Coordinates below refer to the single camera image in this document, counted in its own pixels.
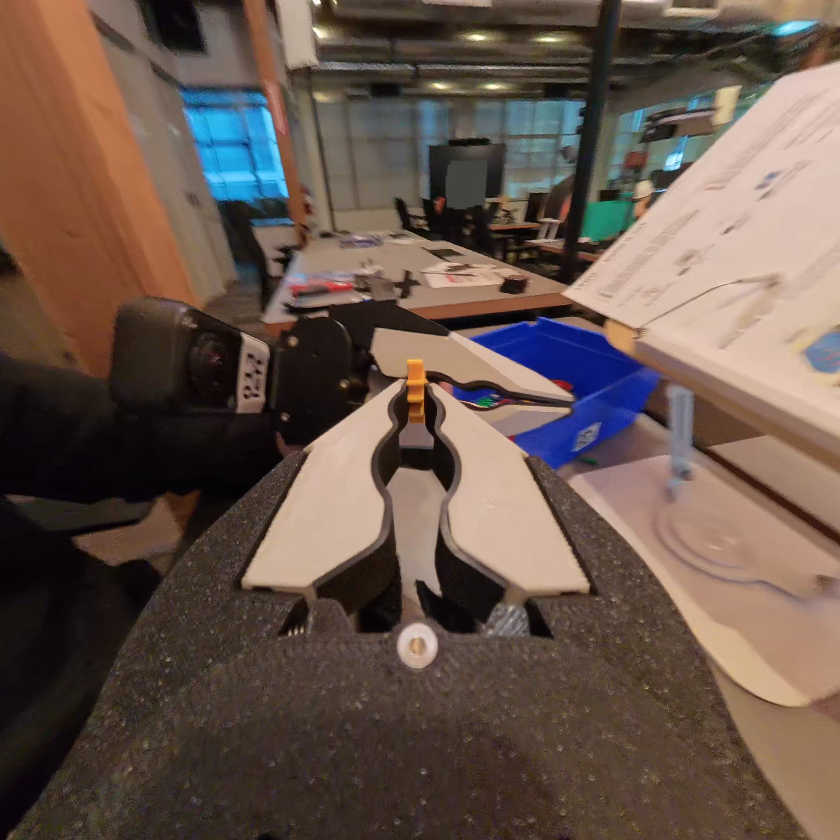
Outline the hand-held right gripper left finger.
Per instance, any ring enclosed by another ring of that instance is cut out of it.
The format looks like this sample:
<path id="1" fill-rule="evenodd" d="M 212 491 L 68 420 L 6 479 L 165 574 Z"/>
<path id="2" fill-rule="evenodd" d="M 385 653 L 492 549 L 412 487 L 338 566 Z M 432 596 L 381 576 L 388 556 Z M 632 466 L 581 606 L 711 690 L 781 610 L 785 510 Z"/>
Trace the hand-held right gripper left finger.
<path id="1" fill-rule="evenodd" d="M 406 420 L 395 403 L 405 380 L 309 444 L 305 460 L 242 579 L 246 590 L 325 596 L 342 573 L 372 561 L 393 537 L 389 467 L 382 454 L 399 453 Z"/>

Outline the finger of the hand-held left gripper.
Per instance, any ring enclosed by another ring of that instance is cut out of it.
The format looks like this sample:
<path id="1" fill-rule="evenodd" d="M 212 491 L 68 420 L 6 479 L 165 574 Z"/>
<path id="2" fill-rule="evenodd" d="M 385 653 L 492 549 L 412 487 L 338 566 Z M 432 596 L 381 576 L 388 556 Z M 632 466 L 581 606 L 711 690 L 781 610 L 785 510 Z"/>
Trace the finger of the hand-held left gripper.
<path id="1" fill-rule="evenodd" d="M 551 379 L 459 333 L 436 336 L 378 327 L 371 354 L 378 369 L 393 379 L 408 377 L 408 363 L 421 360 L 431 381 L 493 390 L 515 401 L 575 403 L 573 394 Z"/>
<path id="2" fill-rule="evenodd" d="M 551 400 L 503 393 L 455 393 L 455 399 L 505 436 L 519 436 L 549 426 L 573 411 L 573 396 L 569 393 Z"/>

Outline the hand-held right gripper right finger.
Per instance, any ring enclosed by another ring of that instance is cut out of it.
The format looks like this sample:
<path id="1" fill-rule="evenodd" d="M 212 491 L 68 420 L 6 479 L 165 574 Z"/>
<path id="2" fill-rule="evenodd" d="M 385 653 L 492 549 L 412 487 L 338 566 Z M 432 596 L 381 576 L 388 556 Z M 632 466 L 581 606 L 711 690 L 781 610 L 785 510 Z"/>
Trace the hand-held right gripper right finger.
<path id="1" fill-rule="evenodd" d="M 446 491 L 435 561 L 442 594 L 529 601 L 591 593 L 529 456 L 438 384 L 428 386 L 428 429 Z"/>

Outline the blue parts bin with tag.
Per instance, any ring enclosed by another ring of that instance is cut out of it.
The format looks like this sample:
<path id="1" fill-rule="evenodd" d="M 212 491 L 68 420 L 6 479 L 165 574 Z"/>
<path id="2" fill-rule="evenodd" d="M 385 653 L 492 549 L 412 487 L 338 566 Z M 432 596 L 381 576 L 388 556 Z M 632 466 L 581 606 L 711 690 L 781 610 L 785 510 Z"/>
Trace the blue parts bin with tag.
<path id="1" fill-rule="evenodd" d="M 549 467 L 563 467 L 621 434 L 646 409 L 659 374 L 615 349 L 599 331 L 559 320 L 516 323 L 473 337 L 479 344 L 571 386 L 573 414 L 516 436 Z"/>

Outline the person's left forearm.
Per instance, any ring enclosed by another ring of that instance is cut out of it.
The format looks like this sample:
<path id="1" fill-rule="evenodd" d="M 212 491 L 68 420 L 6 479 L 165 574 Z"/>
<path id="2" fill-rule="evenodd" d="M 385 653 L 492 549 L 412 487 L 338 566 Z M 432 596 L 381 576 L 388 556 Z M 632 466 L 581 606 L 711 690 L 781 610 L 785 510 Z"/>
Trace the person's left forearm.
<path id="1" fill-rule="evenodd" d="M 262 414 L 123 414 L 105 380 L 2 354 L 2 494 L 96 503 L 241 497 L 282 460 Z"/>

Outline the papers on neighbouring table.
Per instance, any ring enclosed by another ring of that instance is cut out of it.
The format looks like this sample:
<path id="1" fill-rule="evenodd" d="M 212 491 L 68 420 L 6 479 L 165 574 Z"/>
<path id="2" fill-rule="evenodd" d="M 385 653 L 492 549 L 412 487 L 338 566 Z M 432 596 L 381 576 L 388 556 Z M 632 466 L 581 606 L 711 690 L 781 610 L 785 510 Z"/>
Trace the papers on neighbouring table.
<path id="1" fill-rule="evenodd" d="M 422 270 L 423 283 L 429 289 L 481 289 L 501 287 L 506 273 L 492 263 L 439 261 Z"/>

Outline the black office chair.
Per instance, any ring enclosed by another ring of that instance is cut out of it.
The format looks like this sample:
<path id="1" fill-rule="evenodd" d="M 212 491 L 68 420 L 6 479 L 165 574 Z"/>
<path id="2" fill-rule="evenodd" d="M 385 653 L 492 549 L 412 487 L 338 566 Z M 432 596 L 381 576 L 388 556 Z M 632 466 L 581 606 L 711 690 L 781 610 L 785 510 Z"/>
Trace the black office chair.
<path id="1" fill-rule="evenodd" d="M 265 249 L 258 239 L 256 223 L 291 219 L 288 203 L 285 199 L 259 199 L 255 203 L 228 200 L 219 204 L 219 211 L 235 261 L 256 269 L 261 283 L 261 311 L 263 313 L 279 287 L 281 277 L 299 250 L 301 241 L 296 227 L 292 224 L 289 243 Z"/>

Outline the white stand base board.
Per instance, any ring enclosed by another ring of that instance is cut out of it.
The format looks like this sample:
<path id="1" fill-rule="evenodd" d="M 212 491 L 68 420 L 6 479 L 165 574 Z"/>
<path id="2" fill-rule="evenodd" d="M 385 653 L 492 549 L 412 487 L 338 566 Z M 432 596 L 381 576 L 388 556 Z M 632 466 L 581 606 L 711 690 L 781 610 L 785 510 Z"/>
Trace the white stand base board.
<path id="1" fill-rule="evenodd" d="M 705 463 L 681 489 L 666 456 L 571 489 L 738 687 L 783 709 L 839 700 L 839 547 Z"/>

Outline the green tote bag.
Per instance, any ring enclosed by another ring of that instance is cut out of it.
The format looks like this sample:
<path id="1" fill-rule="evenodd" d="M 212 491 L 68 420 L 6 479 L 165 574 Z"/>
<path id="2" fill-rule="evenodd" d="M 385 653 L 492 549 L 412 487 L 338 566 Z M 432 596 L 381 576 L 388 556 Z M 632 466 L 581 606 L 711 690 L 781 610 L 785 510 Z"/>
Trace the green tote bag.
<path id="1" fill-rule="evenodd" d="M 589 203 L 581 240 L 593 243 L 622 236 L 636 223 L 636 201 L 615 200 Z"/>

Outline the wooden column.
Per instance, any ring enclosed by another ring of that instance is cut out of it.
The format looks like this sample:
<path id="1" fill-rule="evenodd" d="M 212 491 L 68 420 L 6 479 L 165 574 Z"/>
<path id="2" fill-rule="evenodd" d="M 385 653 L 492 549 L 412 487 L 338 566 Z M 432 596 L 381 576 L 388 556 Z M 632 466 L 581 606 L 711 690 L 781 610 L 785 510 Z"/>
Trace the wooden column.
<path id="1" fill-rule="evenodd" d="M 198 301 L 86 1 L 2 1 L 2 241 L 96 376 L 125 301 Z"/>

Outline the black pole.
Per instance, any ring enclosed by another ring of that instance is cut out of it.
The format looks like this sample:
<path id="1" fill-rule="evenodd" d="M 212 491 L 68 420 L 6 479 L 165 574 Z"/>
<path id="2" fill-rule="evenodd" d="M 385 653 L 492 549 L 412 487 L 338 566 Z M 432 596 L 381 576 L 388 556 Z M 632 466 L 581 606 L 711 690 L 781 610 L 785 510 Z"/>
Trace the black pole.
<path id="1" fill-rule="evenodd" d="M 622 6 L 622 1 L 602 1 L 596 23 L 583 127 L 573 179 L 573 194 L 563 236 L 561 281 L 565 286 L 571 286 L 576 276 L 579 243 L 595 170 L 603 110 L 611 90 L 612 61 L 619 37 Z"/>

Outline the instruction sheet board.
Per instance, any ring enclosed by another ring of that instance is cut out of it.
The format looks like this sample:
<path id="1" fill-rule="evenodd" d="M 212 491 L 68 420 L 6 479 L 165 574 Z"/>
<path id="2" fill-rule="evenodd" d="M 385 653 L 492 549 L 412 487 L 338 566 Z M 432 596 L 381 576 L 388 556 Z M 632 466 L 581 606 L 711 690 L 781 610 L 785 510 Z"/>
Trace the instruction sheet board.
<path id="1" fill-rule="evenodd" d="M 566 296 L 639 361 L 839 467 L 839 63 L 775 83 Z"/>

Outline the black wall monitor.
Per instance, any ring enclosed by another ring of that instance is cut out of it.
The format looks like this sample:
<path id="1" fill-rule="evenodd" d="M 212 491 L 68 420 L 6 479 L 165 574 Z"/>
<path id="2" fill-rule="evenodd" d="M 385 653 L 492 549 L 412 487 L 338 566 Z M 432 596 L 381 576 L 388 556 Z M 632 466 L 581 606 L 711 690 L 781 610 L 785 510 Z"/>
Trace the black wall monitor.
<path id="1" fill-rule="evenodd" d="M 469 209 L 502 194 L 505 143 L 462 143 L 429 147 L 429 197 L 452 209 Z"/>

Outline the black wall speaker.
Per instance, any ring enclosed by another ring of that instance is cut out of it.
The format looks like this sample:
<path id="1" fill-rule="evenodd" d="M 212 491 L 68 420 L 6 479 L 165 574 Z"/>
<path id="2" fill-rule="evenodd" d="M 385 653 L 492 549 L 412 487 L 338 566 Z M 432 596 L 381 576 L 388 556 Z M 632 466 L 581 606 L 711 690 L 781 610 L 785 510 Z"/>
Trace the black wall speaker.
<path id="1" fill-rule="evenodd" d="M 152 40 L 178 54 L 206 54 L 196 1 L 138 1 Z"/>

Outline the white wall sign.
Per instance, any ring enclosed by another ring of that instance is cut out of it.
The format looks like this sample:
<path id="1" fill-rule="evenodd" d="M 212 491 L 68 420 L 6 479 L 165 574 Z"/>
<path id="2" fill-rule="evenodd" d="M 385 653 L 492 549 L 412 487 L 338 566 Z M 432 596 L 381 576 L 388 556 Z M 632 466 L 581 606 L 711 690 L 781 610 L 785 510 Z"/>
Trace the white wall sign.
<path id="1" fill-rule="evenodd" d="M 319 64 L 318 37 L 313 30 L 311 1 L 275 1 L 289 70 L 313 69 Z"/>

